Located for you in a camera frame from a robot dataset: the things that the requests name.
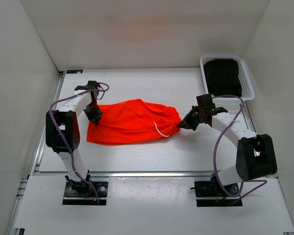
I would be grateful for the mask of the orange shorts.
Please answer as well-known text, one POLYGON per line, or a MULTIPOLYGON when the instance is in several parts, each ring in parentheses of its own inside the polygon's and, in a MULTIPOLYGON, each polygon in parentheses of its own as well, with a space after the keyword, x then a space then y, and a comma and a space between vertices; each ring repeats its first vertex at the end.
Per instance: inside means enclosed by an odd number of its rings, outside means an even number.
POLYGON ((99 105, 103 115, 98 125, 89 123, 86 141, 123 145, 168 138, 180 131, 178 111, 171 106, 141 99, 99 105))

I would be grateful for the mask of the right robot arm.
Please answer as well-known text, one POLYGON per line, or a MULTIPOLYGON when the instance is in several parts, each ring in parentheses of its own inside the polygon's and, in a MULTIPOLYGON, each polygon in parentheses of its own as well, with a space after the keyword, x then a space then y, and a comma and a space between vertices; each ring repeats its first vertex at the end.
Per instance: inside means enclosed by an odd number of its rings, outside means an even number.
POLYGON ((278 167, 272 138, 268 134, 257 134, 246 129, 232 117, 224 107, 216 107, 209 94, 197 96, 197 105, 178 123, 177 127, 196 130, 200 124, 207 124, 220 131, 213 152, 214 181, 210 190, 214 195, 226 193, 229 185, 248 182, 261 177, 274 175, 278 167), (229 139, 237 148, 235 165, 217 170, 217 150, 222 137, 229 139))

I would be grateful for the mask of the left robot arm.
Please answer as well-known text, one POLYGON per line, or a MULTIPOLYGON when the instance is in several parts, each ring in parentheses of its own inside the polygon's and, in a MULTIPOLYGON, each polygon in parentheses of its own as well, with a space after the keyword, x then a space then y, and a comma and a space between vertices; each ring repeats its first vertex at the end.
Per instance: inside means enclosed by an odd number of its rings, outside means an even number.
POLYGON ((88 81, 77 86, 72 96, 53 102, 46 113, 46 145, 61 158, 68 172, 67 180, 76 184, 82 196, 91 194, 93 184, 78 150, 78 117, 85 114, 90 123, 98 125, 103 115, 98 95, 107 90, 109 86, 105 83, 88 81))

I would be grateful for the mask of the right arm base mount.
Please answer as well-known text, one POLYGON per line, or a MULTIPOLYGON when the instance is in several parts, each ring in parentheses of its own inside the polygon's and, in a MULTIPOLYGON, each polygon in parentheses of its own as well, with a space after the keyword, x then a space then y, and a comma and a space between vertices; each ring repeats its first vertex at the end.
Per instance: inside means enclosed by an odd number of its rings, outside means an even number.
POLYGON ((193 183, 190 191, 195 194, 196 206, 203 208, 212 207, 242 207, 241 183, 234 183, 224 186, 230 194, 237 197, 228 196, 219 186, 214 174, 211 171, 199 171, 192 174, 193 183))

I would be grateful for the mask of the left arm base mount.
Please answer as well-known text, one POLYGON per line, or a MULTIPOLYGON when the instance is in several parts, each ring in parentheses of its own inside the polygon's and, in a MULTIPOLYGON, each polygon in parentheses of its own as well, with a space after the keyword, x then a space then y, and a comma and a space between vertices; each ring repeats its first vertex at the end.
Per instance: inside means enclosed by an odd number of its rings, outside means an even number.
POLYGON ((68 175, 65 176, 66 185, 63 194, 63 205, 82 205, 82 206, 106 206, 108 194, 108 182, 105 181, 91 181, 88 176, 89 182, 92 183, 96 189, 83 181, 73 181, 69 179, 68 175))

